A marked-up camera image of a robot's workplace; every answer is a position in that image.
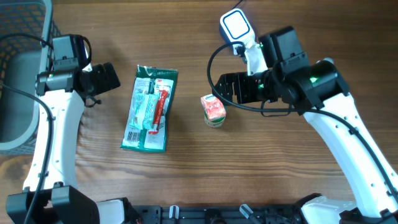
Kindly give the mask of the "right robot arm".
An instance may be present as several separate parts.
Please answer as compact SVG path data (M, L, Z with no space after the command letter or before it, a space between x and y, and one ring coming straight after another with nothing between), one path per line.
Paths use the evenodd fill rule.
M294 223L396 223L397 173L362 122L349 86L332 60L310 64L295 29L275 30L252 40L221 26L224 46L266 69L220 76L212 92L225 105L252 110L252 103L281 100L287 108L258 107L266 117L302 115L321 136L341 167L354 201L311 194L292 207Z

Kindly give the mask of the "green 3M gloves package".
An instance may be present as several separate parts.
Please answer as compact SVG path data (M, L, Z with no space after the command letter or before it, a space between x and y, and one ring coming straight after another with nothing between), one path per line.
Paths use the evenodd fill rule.
M121 149L165 152L167 118L177 77L175 69L137 66Z

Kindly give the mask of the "green white can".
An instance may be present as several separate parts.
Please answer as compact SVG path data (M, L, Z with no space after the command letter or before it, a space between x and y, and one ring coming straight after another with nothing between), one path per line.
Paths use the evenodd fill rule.
M222 126L226 119L225 111L210 111L207 113L204 112L204 120L205 123L212 128L219 128Z

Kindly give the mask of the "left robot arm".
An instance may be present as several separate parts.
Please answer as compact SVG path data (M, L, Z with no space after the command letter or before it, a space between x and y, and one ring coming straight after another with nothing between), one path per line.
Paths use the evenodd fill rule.
M53 38L52 68L37 75L39 128L23 190L9 195L6 212L14 223L141 223L126 197L94 202L76 186L78 127L86 100L120 86L111 63L91 66L92 49L82 35Z

